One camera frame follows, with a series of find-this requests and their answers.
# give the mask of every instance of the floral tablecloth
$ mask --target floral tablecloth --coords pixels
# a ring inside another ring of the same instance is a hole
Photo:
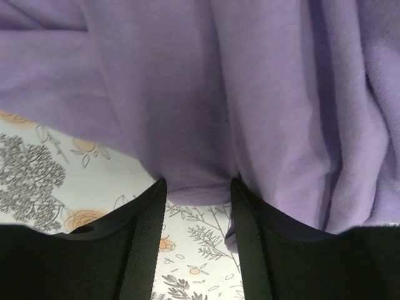
[[[69,232],[154,181],[133,158],[0,111],[0,222]],[[224,243],[229,205],[167,203],[152,300],[242,300],[239,258]]]

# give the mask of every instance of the purple fabric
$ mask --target purple fabric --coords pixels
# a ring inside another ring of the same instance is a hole
[[[241,176],[331,233],[399,222],[399,15],[398,0],[0,0],[0,109],[138,158],[178,204],[226,203]]]

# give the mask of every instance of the purple cloth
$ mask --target purple cloth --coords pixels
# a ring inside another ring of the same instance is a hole
[[[399,15],[398,0],[0,0],[0,109],[138,158],[178,204],[226,203],[241,176],[331,233],[399,222]]]

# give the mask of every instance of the white floral surface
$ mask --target white floral surface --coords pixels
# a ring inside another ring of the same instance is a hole
[[[153,182],[133,158],[0,111],[2,223],[69,232]],[[152,300],[244,299],[239,258],[224,245],[229,209],[167,203]]]

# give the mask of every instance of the purple garment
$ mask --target purple garment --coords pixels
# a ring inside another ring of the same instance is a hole
[[[138,158],[178,204],[226,203],[241,176],[331,233],[399,222],[399,15],[398,0],[0,0],[0,109]]]

